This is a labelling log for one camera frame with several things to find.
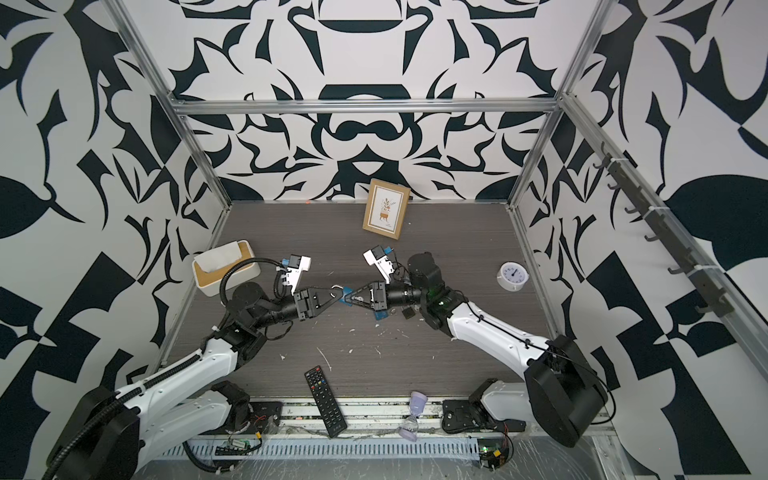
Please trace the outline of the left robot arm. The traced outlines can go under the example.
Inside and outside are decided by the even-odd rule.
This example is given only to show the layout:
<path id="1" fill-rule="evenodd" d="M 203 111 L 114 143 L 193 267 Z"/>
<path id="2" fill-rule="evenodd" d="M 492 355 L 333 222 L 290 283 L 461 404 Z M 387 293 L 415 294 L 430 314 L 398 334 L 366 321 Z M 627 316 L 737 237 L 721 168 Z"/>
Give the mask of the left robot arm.
<path id="1" fill-rule="evenodd" d="M 225 315 L 183 359 L 78 403 L 46 461 L 46 479 L 130 479 L 165 451 L 223 426 L 247 424 L 250 397 L 227 376 L 267 343 L 272 325 L 313 318 L 343 296 L 340 287 L 269 298 L 255 282 L 224 295 Z"/>

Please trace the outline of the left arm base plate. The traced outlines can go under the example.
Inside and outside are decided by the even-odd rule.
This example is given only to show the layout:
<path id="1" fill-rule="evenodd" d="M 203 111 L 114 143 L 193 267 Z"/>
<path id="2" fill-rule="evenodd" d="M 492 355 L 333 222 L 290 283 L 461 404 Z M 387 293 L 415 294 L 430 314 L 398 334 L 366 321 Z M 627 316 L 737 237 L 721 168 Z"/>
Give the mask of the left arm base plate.
<path id="1" fill-rule="evenodd" d="M 222 429 L 230 435 L 269 434 L 280 426 L 282 409 L 280 401 L 241 402 L 230 409 Z"/>

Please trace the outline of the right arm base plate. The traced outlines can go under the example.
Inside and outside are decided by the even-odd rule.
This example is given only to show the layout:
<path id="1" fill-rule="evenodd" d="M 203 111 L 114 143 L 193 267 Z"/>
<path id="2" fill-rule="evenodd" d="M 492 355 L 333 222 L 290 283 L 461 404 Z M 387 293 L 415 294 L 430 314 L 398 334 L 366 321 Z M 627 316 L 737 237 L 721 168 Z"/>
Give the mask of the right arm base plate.
<path id="1" fill-rule="evenodd" d="M 479 403 L 468 400 L 444 400 L 442 402 L 441 428 L 447 434 L 469 432 L 510 432 L 526 430 L 527 423 L 521 420 L 494 420 Z"/>

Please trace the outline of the large blue padlock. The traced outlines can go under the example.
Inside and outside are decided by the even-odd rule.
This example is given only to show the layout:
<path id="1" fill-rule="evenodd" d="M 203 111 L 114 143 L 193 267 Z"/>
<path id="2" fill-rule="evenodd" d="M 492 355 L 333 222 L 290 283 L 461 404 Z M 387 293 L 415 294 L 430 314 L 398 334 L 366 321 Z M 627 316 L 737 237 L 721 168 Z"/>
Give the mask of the large blue padlock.
<path id="1" fill-rule="evenodd" d="M 344 294 L 342 296 L 335 296 L 335 297 L 343 297 L 343 300 L 340 303 L 342 303 L 344 305 L 347 305 L 347 304 L 344 303 L 344 297 L 347 295 L 347 293 L 351 292 L 352 290 L 353 289 L 350 288 L 350 287 L 344 287 Z"/>

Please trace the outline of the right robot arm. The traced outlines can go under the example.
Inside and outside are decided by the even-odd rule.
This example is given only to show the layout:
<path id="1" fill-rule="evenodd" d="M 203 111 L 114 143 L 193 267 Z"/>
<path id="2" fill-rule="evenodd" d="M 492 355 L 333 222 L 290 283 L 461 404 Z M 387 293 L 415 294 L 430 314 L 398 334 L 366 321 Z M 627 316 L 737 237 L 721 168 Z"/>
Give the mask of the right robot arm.
<path id="1" fill-rule="evenodd" d="M 416 306 L 432 329 L 484 351 L 523 380 L 486 381 L 470 401 L 481 414 L 498 422 L 535 422 L 565 447 L 596 424 L 612 395 L 573 340 L 533 335 L 485 312 L 445 283 L 429 252 L 409 259 L 403 281 L 394 280 L 388 258 L 368 261 L 382 280 L 345 290 L 345 303 L 374 312 Z"/>

